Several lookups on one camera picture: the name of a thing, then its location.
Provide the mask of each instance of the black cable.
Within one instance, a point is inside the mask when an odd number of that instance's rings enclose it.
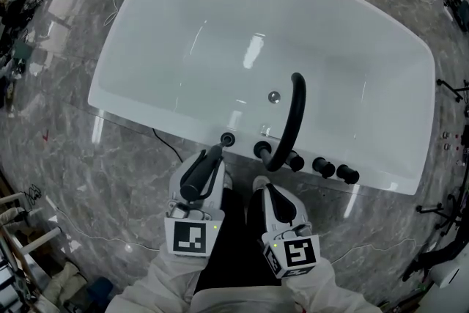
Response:
[[[29,212],[31,212],[32,208],[36,205],[36,200],[40,199],[43,196],[42,191],[35,184],[31,184],[31,186],[29,187],[28,193],[26,192],[21,192],[21,193],[24,194],[24,196],[26,197],[29,203],[29,206],[31,208]]]
[[[163,142],[167,147],[169,147],[169,149],[171,149],[172,151],[174,151],[174,153],[177,155],[177,157],[179,158],[179,160],[181,161],[182,163],[182,158],[181,156],[179,155],[179,153],[176,151],[176,149],[173,148],[173,146],[171,146],[170,144],[168,144],[166,141],[164,141],[158,134],[156,134],[156,130],[154,128],[153,129],[153,133],[155,134],[155,137],[157,139],[159,139],[161,142]]]

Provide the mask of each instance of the metal frame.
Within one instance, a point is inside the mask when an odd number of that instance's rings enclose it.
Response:
[[[468,181],[468,175],[469,175],[469,163],[466,165],[466,170],[464,173],[464,180],[462,181],[462,184],[459,187],[459,194],[458,194],[457,199],[452,194],[448,195],[447,200],[451,200],[453,203],[451,212],[449,215],[443,214],[441,212],[444,210],[442,203],[438,203],[438,205],[435,208],[428,209],[428,210],[424,210],[422,206],[420,205],[417,206],[416,208],[417,213],[420,213],[420,214],[435,213],[439,216],[442,216],[445,219],[445,221],[442,224],[437,224],[435,226],[435,229],[442,229],[444,228],[444,226],[448,225],[448,228],[446,229],[446,231],[441,232],[441,236],[446,236],[449,233],[449,230],[453,227],[453,224],[456,224],[456,226],[459,226],[461,223],[461,221],[458,218],[461,218],[463,215],[461,211],[461,205],[465,197],[466,182]]]
[[[459,88],[459,89],[453,88],[446,81],[440,80],[440,79],[437,80],[437,85],[438,86],[441,86],[441,85],[446,86],[454,95],[456,95],[455,99],[456,99],[457,102],[460,102],[461,99],[464,99],[464,97],[461,96],[460,92],[468,92],[469,91],[469,82],[466,81],[466,80],[464,80],[464,87]]]

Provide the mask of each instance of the equipment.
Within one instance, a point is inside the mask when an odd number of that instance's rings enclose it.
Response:
[[[221,152],[234,143],[235,136],[224,133],[220,144],[192,155],[171,176],[164,219],[169,253],[196,257],[212,253],[225,218],[220,209],[225,178]]]
[[[320,260],[320,239],[313,235],[304,203],[271,183],[261,189],[263,253],[272,272],[277,278],[308,273]]]
[[[235,137],[225,133],[220,144],[209,152],[202,150],[192,155],[171,176],[169,211],[164,221],[169,253],[211,255],[225,218],[221,209],[225,177],[222,150],[234,142]],[[263,254],[276,278],[306,274],[320,260],[319,236],[313,235],[305,205],[299,198],[265,179],[255,193],[262,194],[262,206],[259,200],[259,209],[255,209],[262,211],[256,221],[256,239],[262,243]]]

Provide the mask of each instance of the freestanding bathtub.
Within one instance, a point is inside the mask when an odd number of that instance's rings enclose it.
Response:
[[[256,158],[258,141],[281,137],[294,72],[307,86],[302,171],[316,174],[324,157],[358,170],[358,184],[414,194],[432,129],[432,53],[363,0],[125,0],[89,103],[203,144],[229,131],[229,151]]]

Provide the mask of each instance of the marble floor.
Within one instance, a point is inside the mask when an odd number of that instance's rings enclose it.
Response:
[[[424,40],[433,52],[438,78],[461,84],[469,77],[467,37],[442,4],[419,0],[366,0]],[[117,6],[123,0],[116,0]],[[90,236],[119,237],[158,248],[164,241],[166,189],[179,161],[151,129],[92,108],[89,85],[114,11],[106,0],[46,0],[28,26],[34,45],[26,74],[17,82],[10,113],[0,111],[0,167],[14,189],[38,185],[73,223]],[[432,140],[418,192],[404,196],[372,188],[354,191],[335,181],[282,170],[273,182],[297,194],[320,234],[322,256],[334,261],[337,283],[362,292],[373,303],[395,301],[414,290],[421,275],[400,280],[421,245],[432,239],[435,216],[416,205],[445,201],[462,182],[455,148],[443,150],[441,133],[460,133],[464,105],[437,88]],[[203,145],[161,134],[187,158]],[[235,189],[248,200],[257,161],[227,155]],[[44,198],[42,225],[63,229],[59,248],[88,278],[103,275],[117,290],[142,277],[155,256],[138,246],[90,239],[78,233]]]

